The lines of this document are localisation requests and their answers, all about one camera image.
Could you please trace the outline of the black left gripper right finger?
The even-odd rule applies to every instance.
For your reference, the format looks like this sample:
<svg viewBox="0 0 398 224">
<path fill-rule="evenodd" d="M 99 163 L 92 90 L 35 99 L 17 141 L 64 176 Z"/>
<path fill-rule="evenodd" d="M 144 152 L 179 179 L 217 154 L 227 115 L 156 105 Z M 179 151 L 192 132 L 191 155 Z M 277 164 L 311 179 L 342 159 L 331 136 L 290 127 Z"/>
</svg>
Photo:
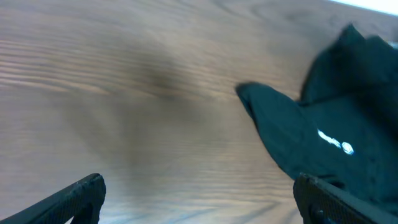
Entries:
<svg viewBox="0 0 398 224">
<path fill-rule="evenodd" d="M 293 186 L 304 224 L 397 224 L 397 217 L 312 175 L 301 173 Z"/>
</svg>

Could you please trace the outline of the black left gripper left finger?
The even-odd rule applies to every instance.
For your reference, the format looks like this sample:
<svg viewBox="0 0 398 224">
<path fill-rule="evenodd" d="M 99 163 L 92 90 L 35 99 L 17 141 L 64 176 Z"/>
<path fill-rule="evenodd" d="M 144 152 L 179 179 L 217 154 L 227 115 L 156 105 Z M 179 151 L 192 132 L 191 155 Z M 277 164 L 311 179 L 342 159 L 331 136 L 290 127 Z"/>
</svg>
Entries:
<svg viewBox="0 0 398 224">
<path fill-rule="evenodd" d="M 1 220 L 1 224 L 97 224 L 104 204 L 106 185 L 94 173 L 36 204 Z"/>
</svg>

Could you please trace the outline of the black polo shirt with logo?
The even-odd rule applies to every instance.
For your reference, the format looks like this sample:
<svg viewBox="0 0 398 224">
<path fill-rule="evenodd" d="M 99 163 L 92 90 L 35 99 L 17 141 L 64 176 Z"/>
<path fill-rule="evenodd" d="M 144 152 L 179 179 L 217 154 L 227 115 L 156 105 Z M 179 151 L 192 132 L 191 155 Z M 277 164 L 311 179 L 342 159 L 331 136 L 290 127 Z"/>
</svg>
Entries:
<svg viewBox="0 0 398 224">
<path fill-rule="evenodd" d="M 298 100 L 243 83 L 236 92 L 269 155 L 397 214 L 397 49 L 352 25 L 313 62 Z"/>
</svg>

